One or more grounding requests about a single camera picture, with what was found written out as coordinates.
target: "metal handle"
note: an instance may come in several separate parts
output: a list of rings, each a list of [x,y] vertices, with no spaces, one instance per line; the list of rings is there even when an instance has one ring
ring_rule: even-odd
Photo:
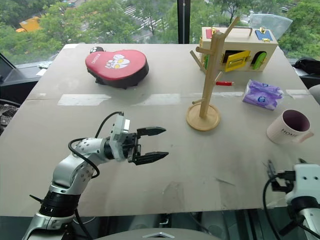
[[[249,36],[251,36],[253,28],[251,26],[234,26],[232,29],[250,29]]]

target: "cartoon print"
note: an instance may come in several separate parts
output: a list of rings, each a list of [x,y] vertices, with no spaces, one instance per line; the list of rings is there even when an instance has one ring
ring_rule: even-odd
[[[130,61],[128,59],[125,59],[125,56],[116,54],[113,56],[113,59],[109,60],[106,63],[105,67],[108,69],[123,69],[128,66],[129,63]]]

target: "mug handle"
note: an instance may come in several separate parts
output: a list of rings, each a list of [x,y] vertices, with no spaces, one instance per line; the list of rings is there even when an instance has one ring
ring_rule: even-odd
[[[302,135],[301,137],[298,137],[297,140],[293,140],[295,143],[302,143],[306,139],[311,138],[313,135],[315,135],[312,131],[307,131],[306,134]]]

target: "wooden stand base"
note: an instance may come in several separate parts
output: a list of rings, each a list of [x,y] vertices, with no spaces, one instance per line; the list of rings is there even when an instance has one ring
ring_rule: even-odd
[[[200,106],[201,103],[197,103],[189,107],[186,113],[187,123],[198,131],[205,132],[214,129],[220,122],[220,113],[218,109],[213,105],[209,105],[206,117],[202,118],[199,116]]]

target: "red pen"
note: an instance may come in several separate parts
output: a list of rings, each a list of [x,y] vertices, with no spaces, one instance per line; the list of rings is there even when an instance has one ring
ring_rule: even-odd
[[[233,81],[216,81],[215,85],[218,86],[232,86],[234,84]]]

